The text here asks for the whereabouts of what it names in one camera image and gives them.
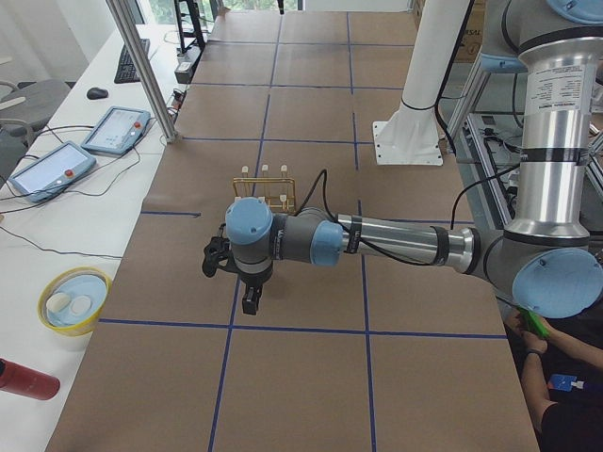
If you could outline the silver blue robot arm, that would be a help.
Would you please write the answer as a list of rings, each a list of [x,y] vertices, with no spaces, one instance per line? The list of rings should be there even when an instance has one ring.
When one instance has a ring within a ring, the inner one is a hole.
[[[309,207],[276,214],[256,198],[238,200],[226,212],[219,263],[244,282],[246,314],[257,312],[275,261],[333,266],[344,253],[449,266],[548,318],[577,315],[601,297],[602,267],[579,211],[602,5],[490,1],[482,43],[486,70],[528,74],[514,218],[500,230],[453,231]]]

